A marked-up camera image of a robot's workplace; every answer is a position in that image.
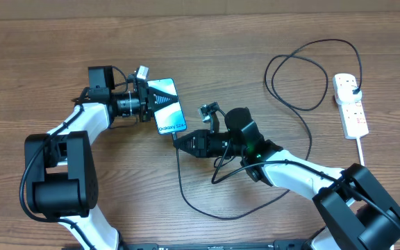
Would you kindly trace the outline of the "blue Galaxy smartphone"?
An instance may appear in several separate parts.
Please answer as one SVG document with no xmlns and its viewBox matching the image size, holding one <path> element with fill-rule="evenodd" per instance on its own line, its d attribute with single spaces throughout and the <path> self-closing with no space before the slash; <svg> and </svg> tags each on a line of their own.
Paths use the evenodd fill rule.
<svg viewBox="0 0 400 250">
<path fill-rule="evenodd" d="M 156 88 L 169 94 L 176 94 L 178 96 L 175 82 L 172 78 L 152 80 L 147 83 L 149 84 L 149 87 Z M 179 98 L 177 103 L 173 103 L 168 107 L 154 112 L 154 118 L 158 128 L 158 133 L 161 135 L 181 132 L 187 128 Z"/>
</svg>

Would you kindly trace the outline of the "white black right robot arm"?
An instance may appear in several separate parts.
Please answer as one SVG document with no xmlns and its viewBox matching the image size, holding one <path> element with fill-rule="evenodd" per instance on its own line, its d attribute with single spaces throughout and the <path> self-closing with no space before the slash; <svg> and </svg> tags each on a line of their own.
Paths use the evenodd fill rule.
<svg viewBox="0 0 400 250">
<path fill-rule="evenodd" d="M 208 130 L 174 138 L 174 147 L 197 158 L 240 157 L 240 172 L 253 181 L 285 188 L 313 201 L 325 226 L 303 249 L 392 249 L 400 239 L 400 207 L 368 168 L 324 167 L 293 156 L 266 140 L 248 108 L 224 116 L 226 132 L 218 131 L 212 108 L 202 107 Z"/>
</svg>

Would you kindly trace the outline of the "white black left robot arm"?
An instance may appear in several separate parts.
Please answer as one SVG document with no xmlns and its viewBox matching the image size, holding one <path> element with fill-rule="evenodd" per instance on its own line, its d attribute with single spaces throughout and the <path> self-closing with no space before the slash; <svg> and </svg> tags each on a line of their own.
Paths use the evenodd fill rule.
<svg viewBox="0 0 400 250">
<path fill-rule="evenodd" d="M 185 130 L 175 82 L 150 80 L 138 67 L 124 77 L 132 90 L 116 91 L 113 65 L 88 69 L 89 86 L 73 100 L 73 113 L 47 133 L 24 142 L 25 170 L 19 186 L 24 213 L 43 223 L 64 226 L 82 249 L 126 249 L 121 233 L 104 217 L 97 201 L 99 186 L 91 146 L 116 117 L 155 119 L 159 134 Z"/>
</svg>

